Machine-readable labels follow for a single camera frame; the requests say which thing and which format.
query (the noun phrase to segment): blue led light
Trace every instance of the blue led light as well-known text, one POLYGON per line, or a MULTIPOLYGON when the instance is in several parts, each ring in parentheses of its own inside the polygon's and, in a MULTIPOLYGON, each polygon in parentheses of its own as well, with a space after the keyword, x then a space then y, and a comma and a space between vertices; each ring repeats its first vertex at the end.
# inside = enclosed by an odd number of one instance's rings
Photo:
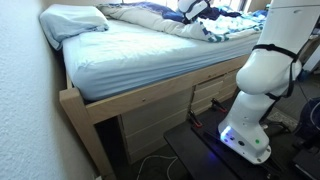
POLYGON ((231 127, 227 126, 221 133, 221 139, 223 139, 230 130, 231 130, 231 127))

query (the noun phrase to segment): black strap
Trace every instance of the black strap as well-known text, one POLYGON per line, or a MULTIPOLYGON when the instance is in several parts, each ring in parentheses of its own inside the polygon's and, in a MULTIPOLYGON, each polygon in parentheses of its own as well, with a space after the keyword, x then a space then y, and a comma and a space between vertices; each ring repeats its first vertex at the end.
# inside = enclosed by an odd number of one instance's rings
POLYGON ((274 44, 257 44, 253 47, 252 51, 255 49, 265 49, 267 51, 277 51, 279 53, 282 53, 282 54, 287 55, 292 58, 292 62, 290 64, 290 77, 289 77, 289 87, 287 90, 287 94, 282 95, 282 96, 275 96, 271 93, 266 93, 266 95, 269 96, 270 99, 273 99, 275 101, 279 101, 281 97, 284 97, 284 98, 290 97, 292 95, 293 88, 294 88, 294 80, 293 80, 293 74, 292 74, 293 69, 292 68, 293 68, 293 64, 298 60, 298 57, 299 57, 299 54, 300 54, 302 48, 300 49, 298 54, 296 54, 292 51, 289 51, 287 49, 284 49, 282 47, 278 47, 274 44))
POLYGON ((255 49, 265 49, 267 51, 277 51, 279 53, 285 54, 293 59, 294 62, 298 60, 298 54, 289 51, 287 49, 284 49, 282 47, 278 47, 274 44, 257 44, 253 47, 252 51, 255 49))
POLYGON ((189 6, 189 8, 187 9, 187 11, 185 11, 185 12, 182 12, 181 10, 180 10, 180 11, 181 11, 182 13, 184 13, 184 14, 189 13, 189 12, 192 11, 193 6, 196 5, 197 3, 199 3, 200 1, 201 1, 201 0, 195 0, 193 3, 191 3, 190 6, 189 6))

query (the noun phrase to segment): black platform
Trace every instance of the black platform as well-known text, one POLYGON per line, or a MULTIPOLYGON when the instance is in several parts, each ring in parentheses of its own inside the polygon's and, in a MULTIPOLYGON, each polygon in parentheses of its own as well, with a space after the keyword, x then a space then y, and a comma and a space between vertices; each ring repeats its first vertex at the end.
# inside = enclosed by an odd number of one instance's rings
MULTIPOLYGON (((229 100, 223 105, 229 109, 232 102, 229 100)), ((266 133, 274 161, 268 160, 263 166, 252 165, 213 137, 225 115, 209 109, 197 117, 203 123, 202 128, 194 128, 185 122, 164 135, 194 179, 304 179, 292 165, 292 159, 298 153, 292 146, 293 135, 277 133, 282 129, 280 126, 269 126, 266 133)))

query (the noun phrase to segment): mattress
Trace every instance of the mattress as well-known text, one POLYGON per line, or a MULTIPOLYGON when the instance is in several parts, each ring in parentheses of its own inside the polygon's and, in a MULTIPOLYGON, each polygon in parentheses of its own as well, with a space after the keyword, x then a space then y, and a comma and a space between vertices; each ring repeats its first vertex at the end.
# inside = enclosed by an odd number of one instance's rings
POLYGON ((249 54, 259 38, 254 34, 209 43, 123 21, 109 20, 108 25, 108 31, 63 41, 67 73, 86 100, 101 100, 249 54))

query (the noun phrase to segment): patterned bedding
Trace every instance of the patterned bedding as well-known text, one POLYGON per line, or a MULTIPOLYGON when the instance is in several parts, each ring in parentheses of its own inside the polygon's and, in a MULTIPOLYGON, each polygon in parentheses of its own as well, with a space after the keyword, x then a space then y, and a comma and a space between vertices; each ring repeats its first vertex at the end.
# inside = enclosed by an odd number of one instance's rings
POLYGON ((215 21, 198 17, 191 24, 165 19, 164 15, 174 11, 165 11, 161 5, 141 6, 132 4, 101 4, 97 8, 105 15, 117 20, 138 24, 143 27, 166 32, 185 38, 209 42, 222 42, 239 39, 260 33, 264 21, 254 21, 252 16, 243 14, 238 17, 219 16, 215 21))

